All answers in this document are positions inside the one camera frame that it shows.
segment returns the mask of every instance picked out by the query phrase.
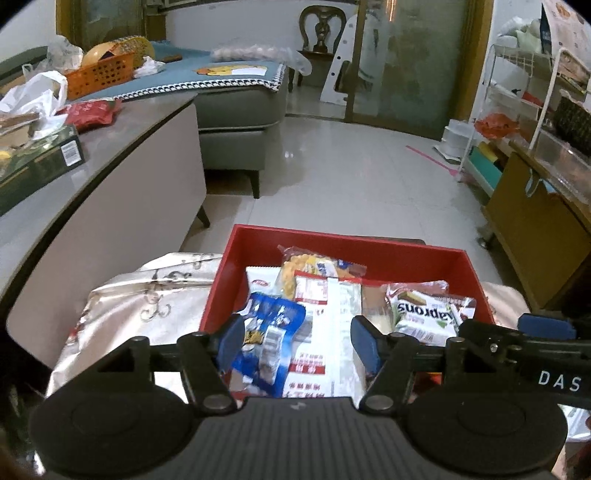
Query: white wall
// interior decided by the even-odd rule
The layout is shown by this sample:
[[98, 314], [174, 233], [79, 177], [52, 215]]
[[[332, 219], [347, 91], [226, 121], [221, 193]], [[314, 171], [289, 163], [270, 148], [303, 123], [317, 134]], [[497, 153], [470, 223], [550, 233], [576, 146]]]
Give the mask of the white wall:
[[0, 61], [45, 46], [56, 34], [56, 0], [34, 0], [0, 31]]
[[[302, 37], [298, 20], [308, 5], [334, 5], [343, 10], [347, 18], [356, 12], [355, 5], [322, 0], [236, 0], [172, 10], [166, 18], [166, 33], [168, 39], [181, 48], [211, 50], [238, 38], [247, 43], [299, 50]], [[311, 45], [316, 43], [314, 25], [317, 22], [314, 15], [306, 22]], [[337, 19], [331, 20], [329, 49], [332, 49], [339, 26]]]
[[[541, 0], [495, 0], [492, 13], [491, 34], [488, 40], [488, 48], [494, 43], [499, 29], [513, 17], [521, 17], [524, 20], [541, 17], [542, 2]], [[485, 70], [487, 68], [486, 62], [482, 68], [482, 75], [480, 77], [480, 85], [476, 93], [474, 107], [472, 108], [472, 116], [478, 114], [480, 104], [484, 97], [487, 85], [482, 82], [485, 78]], [[507, 88], [523, 88], [527, 81], [527, 75], [523, 71], [509, 63], [506, 60], [499, 59], [495, 66], [495, 74], [493, 80], [501, 83]]]

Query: wooden chair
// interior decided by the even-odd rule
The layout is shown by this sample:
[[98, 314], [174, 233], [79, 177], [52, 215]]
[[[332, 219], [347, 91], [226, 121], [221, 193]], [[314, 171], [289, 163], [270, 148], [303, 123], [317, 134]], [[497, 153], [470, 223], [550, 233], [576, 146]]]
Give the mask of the wooden chair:
[[[309, 50], [310, 41], [308, 39], [308, 34], [306, 33], [306, 18], [309, 15], [316, 15], [316, 17], [318, 17], [318, 23], [314, 28], [316, 31], [317, 42], [316, 45], [312, 47], [312, 50]], [[335, 44], [331, 53], [326, 46], [326, 38], [330, 34], [329, 22], [333, 17], [340, 19], [340, 31], [335, 39]], [[304, 45], [302, 46], [302, 49], [299, 50], [299, 52], [310, 61], [321, 60], [332, 62], [335, 56], [336, 48], [339, 46], [341, 35], [345, 30], [346, 23], [347, 17], [345, 12], [343, 12], [340, 8], [327, 7], [325, 5], [310, 5], [309, 7], [304, 8], [300, 14], [300, 32], [301, 36], [304, 38]], [[290, 83], [288, 86], [288, 90], [290, 92], [294, 87], [295, 73], [296, 71], [294, 69], [290, 69]], [[303, 75], [300, 73], [297, 78], [297, 86], [301, 85], [303, 78]]]

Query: houndstooth trim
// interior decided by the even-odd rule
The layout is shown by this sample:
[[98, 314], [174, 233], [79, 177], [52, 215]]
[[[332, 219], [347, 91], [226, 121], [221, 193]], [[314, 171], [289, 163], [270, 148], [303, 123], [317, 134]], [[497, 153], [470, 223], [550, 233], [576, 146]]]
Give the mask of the houndstooth trim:
[[255, 85], [262, 85], [274, 92], [279, 91], [283, 75], [285, 73], [285, 65], [280, 65], [272, 80], [262, 79], [219, 79], [219, 80], [199, 80], [198, 82], [183, 82], [172, 83], [170, 85], [160, 85], [158, 87], [145, 88], [143, 90], [136, 90], [135, 92], [122, 93], [115, 95], [113, 98], [120, 98], [122, 100], [131, 100], [133, 98], [143, 97], [145, 95], [154, 95], [158, 93], [176, 92], [178, 90], [196, 90], [200, 88], [216, 88], [216, 87], [250, 87]]

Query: black wicker basket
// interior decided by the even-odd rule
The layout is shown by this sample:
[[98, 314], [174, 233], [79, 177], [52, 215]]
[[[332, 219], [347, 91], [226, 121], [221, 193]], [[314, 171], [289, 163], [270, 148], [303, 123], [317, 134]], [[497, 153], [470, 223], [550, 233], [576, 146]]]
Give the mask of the black wicker basket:
[[565, 142], [591, 156], [591, 113], [563, 96], [554, 114], [556, 133]]

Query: tiled floor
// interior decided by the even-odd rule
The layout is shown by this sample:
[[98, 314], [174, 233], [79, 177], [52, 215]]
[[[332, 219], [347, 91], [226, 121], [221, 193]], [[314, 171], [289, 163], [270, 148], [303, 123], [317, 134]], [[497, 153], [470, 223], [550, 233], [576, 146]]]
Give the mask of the tiled floor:
[[240, 174], [208, 177], [204, 208], [208, 230], [197, 221], [185, 251], [222, 252], [234, 223], [309, 231], [422, 238], [466, 250], [483, 281], [519, 288], [495, 245], [476, 242], [486, 200], [477, 187], [458, 183], [436, 160], [433, 140], [389, 130], [288, 117], [271, 132], [261, 198], [252, 198]]
[[295, 115], [321, 116], [324, 118], [345, 118], [345, 107], [320, 101], [322, 87], [302, 85], [294, 82], [294, 89], [287, 93], [287, 113]]

